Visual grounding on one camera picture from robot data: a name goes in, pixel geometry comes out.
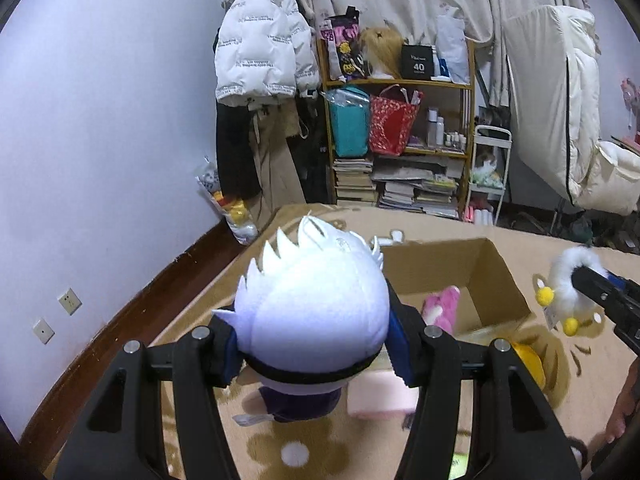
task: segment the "patterned bag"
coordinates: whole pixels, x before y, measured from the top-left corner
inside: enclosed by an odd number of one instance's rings
[[[399,88],[401,101],[382,97],[394,87]],[[385,88],[378,97],[371,98],[369,147],[372,152],[383,155],[401,155],[404,152],[418,115],[422,92],[417,92],[417,96],[418,104],[411,104],[406,90],[396,84]]]

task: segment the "wall socket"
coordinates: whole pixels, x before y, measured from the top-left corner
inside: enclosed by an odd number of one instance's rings
[[[62,296],[58,298],[60,305],[67,311],[67,313],[71,316],[78,307],[82,305],[82,301],[78,299],[75,292],[69,289]]]
[[[38,339],[42,341],[43,345],[46,345],[55,334],[55,332],[53,332],[53,329],[42,318],[40,318],[36,322],[36,324],[33,325],[33,333],[38,336]]]

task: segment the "khaki pants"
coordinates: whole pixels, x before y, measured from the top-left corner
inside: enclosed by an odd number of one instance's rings
[[[271,106],[266,114],[256,114],[249,144],[254,152],[255,171],[262,192],[246,204],[261,231],[277,209],[288,204],[305,203],[305,195],[293,164],[287,137],[300,134],[296,102]]]

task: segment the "black box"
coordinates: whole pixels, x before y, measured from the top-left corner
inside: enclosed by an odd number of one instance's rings
[[[433,76],[433,49],[430,45],[403,45],[402,79],[430,80]]]

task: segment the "wall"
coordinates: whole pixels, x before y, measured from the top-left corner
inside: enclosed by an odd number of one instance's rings
[[[16,436],[101,327],[218,222],[193,171],[214,148],[220,1],[22,0],[0,34],[0,413]],[[69,286],[72,317],[57,302]]]
[[[596,33],[600,37],[602,55],[600,68],[600,137],[628,134],[628,111],[622,99],[620,82],[630,77],[640,85],[640,41],[615,0],[588,0],[596,19]],[[488,59],[480,53],[485,81],[489,81]],[[479,89],[479,104],[484,102]],[[512,158],[510,171],[512,202],[552,210],[559,195],[517,156]],[[566,212],[578,211],[567,203]]]

